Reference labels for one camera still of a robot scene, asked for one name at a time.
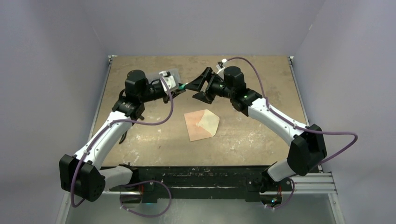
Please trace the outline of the black pliers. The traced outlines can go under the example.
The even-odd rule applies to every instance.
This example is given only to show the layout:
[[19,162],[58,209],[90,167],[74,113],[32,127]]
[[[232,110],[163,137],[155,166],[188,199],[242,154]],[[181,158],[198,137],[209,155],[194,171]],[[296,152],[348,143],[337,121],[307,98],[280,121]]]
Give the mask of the black pliers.
[[121,136],[121,138],[120,138],[120,140],[119,140],[119,144],[122,144],[122,143],[125,141],[126,137],[127,137],[127,131],[125,131],[125,132],[122,134],[122,136]]

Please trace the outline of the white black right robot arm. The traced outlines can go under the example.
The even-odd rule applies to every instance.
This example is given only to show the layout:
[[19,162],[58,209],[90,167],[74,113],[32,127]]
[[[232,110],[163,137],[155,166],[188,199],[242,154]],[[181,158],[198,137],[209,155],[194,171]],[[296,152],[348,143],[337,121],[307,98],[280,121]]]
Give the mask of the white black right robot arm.
[[287,143],[290,147],[287,158],[263,172],[262,183],[266,189],[275,189],[281,180],[292,175],[306,175],[327,156],[321,128],[306,126],[273,107],[265,97],[247,87],[239,67],[227,67],[223,77],[207,67],[186,84],[185,89],[196,91],[193,98],[207,104],[216,96],[228,98],[235,110],[261,122]]

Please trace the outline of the green white glue stick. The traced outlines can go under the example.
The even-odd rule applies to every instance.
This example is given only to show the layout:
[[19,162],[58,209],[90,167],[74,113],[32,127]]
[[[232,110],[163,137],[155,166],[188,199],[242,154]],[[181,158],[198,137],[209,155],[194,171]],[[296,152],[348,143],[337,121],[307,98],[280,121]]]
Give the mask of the green white glue stick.
[[184,83],[184,84],[180,85],[180,86],[179,86],[179,89],[181,89],[181,90],[185,89],[185,87],[186,87],[187,84],[188,84],[188,83]]

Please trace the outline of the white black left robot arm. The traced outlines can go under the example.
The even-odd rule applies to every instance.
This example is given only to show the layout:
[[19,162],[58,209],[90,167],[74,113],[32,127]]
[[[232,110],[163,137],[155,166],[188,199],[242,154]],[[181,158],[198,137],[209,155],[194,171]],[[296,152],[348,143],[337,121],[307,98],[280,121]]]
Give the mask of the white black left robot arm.
[[142,70],[128,72],[125,87],[107,119],[92,138],[73,155],[65,154],[59,161],[61,188],[70,193],[71,206],[76,208],[78,196],[82,201],[96,201],[104,190],[123,186],[133,191],[139,186],[138,176],[126,164],[102,170],[102,164],[111,151],[134,125],[149,125],[144,122],[145,103],[163,100],[170,103],[168,116],[151,125],[161,125],[171,117],[173,99],[184,92],[178,69],[163,70],[146,75]]

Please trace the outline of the clear plastic organizer box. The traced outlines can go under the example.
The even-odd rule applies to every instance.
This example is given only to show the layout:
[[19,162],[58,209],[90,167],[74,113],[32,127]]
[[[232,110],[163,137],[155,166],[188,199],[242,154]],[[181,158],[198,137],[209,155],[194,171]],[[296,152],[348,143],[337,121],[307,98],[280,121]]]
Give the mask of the clear plastic organizer box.
[[146,75],[146,78],[149,82],[162,78],[170,87],[178,86],[178,83],[181,82],[181,77],[176,68],[149,73]]

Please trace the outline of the aluminium frame rail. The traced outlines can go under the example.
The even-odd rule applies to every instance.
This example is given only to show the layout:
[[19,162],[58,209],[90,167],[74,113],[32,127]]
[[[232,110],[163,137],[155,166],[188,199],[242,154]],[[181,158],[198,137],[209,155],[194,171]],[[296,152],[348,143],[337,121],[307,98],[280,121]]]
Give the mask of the aluminium frame rail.
[[309,173],[306,176],[285,178],[278,183],[263,184],[261,172],[252,169],[224,173],[221,170],[207,170],[199,173],[197,168],[184,173],[163,173],[143,175],[137,177],[136,182],[149,181],[145,189],[154,190],[154,180],[161,181],[170,189],[201,189],[201,190],[242,190],[256,192],[261,195],[289,194],[292,191],[298,194],[330,194],[336,192],[331,174]]

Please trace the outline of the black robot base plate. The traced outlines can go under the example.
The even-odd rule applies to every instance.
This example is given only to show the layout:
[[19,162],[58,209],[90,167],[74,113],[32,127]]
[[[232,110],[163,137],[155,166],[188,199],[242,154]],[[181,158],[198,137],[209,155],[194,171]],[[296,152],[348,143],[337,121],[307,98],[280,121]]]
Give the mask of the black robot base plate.
[[291,181],[264,177],[267,166],[137,166],[126,183],[104,187],[105,192],[141,196],[142,203],[158,199],[241,199],[259,202],[292,190]]

